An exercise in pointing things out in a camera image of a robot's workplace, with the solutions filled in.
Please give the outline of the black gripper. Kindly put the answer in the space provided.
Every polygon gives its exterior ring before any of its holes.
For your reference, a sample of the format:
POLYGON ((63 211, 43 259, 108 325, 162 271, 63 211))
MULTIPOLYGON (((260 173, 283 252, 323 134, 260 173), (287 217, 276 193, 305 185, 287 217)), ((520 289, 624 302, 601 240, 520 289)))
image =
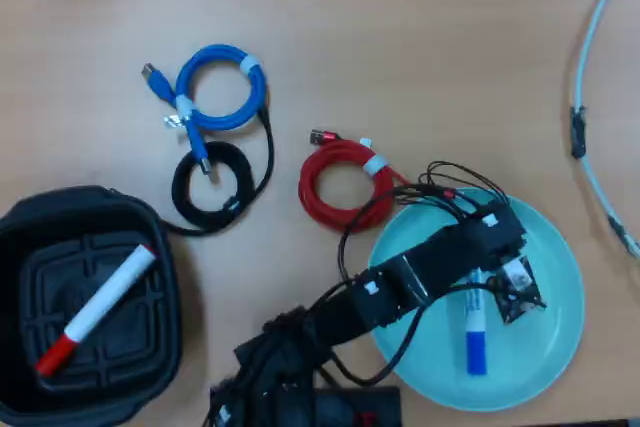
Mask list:
POLYGON ((462 229, 477 253, 479 268, 500 268, 517 258, 526 243, 526 230, 509 203, 481 205, 462 222, 462 229))

